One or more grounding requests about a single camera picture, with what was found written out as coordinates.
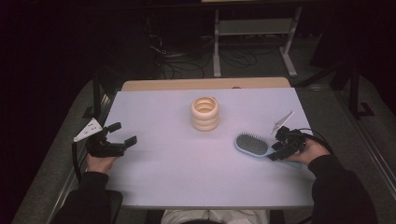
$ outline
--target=metal stand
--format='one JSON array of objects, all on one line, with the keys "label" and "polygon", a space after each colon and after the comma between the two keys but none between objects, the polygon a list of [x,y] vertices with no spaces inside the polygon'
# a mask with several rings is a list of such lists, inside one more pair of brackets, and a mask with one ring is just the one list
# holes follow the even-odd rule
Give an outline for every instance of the metal stand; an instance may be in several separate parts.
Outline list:
[{"label": "metal stand", "polygon": [[287,19],[266,19],[266,20],[249,20],[249,21],[220,21],[219,11],[215,15],[215,49],[213,53],[214,77],[221,77],[219,61],[219,36],[220,35],[269,35],[269,34],[287,34],[288,39],[285,46],[280,47],[280,54],[283,62],[288,69],[291,77],[297,76],[294,65],[289,56],[291,42],[300,19],[302,7],[297,7],[293,18]]},{"label": "metal stand", "polygon": [[366,103],[361,103],[363,111],[359,111],[359,73],[356,72],[356,64],[352,64],[350,74],[350,91],[349,91],[349,110],[356,119],[364,116],[373,116],[374,112]]},{"label": "metal stand", "polygon": [[280,47],[279,48],[280,54],[282,55],[282,58],[283,58],[283,62],[285,63],[286,68],[288,69],[288,72],[289,72],[289,76],[291,76],[291,77],[296,77],[297,76],[297,72],[296,72],[296,70],[294,68],[293,63],[291,62],[291,59],[290,59],[290,56],[289,56],[289,49],[290,49],[290,46],[291,46],[291,42],[292,42],[292,40],[294,38],[294,34],[296,32],[296,28],[297,28],[297,25],[298,25],[298,20],[300,19],[300,15],[301,15],[301,11],[302,10],[303,10],[302,7],[297,7],[297,9],[295,11],[295,14],[294,14],[294,17],[293,17],[293,20],[291,21],[291,24],[290,24],[289,33],[288,33],[288,40],[287,40],[287,42],[286,42],[284,47]]}]

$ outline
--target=dark background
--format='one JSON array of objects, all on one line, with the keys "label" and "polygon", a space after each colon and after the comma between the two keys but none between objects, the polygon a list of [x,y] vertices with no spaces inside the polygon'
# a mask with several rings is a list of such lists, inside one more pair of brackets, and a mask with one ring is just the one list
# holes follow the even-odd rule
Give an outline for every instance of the dark background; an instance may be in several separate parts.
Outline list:
[{"label": "dark background", "polygon": [[[8,223],[85,84],[99,74],[106,91],[113,92],[125,80],[157,78],[149,33],[163,36],[168,45],[199,40],[201,35],[211,35],[213,14],[209,10],[184,15],[180,11],[92,10],[141,6],[139,1],[7,0],[0,4],[0,220]],[[351,1],[335,10],[305,7],[297,32],[319,35],[327,28],[312,64],[326,68],[347,55],[394,113],[395,9],[385,0]],[[241,16],[237,11],[226,15]],[[146,18],[153,21],[149,29]]]}]

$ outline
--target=black sleeve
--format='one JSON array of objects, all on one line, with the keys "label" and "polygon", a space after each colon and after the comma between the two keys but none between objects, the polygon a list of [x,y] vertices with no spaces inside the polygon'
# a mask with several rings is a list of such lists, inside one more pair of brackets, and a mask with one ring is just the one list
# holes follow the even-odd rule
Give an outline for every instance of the black sleeve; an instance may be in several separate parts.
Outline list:
[{"label": "black sleeve", "polygon": [[51,223],[106,223],[110,222],[110,205],[106,196],[108,175],[86,172],[82,175],[78,190],[72,191],[64,206]]},{"label": "black sleeve", "polygon": [[317,178],[312,187],[313,224],[378,223],[365,187],[336,157],[318,157],[308,169]]}]

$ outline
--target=table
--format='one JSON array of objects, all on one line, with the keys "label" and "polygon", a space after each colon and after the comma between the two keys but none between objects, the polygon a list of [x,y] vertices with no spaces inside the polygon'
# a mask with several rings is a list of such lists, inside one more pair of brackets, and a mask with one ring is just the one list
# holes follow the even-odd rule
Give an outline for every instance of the table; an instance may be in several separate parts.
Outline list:
[{"label": "table", "polygon": [[[244,89],[229,89],[235,86]],[[190,124],[190,104],[203,95],[216,97],[220,106],[220,124],[211,132]],[[106,121],[119,121],[122,128],[107,137],[116,143],[136,134],[137,144],[114,164],[107,187],[122,192],[123,205],[134,208],[312,206],[314,177],[306,167],[249,157],[233,144],[249,131],[272,145],[274,122],[291,109],[295,116],[287,126],[309,128],[295,90],[283,77],[127,82]]]}]

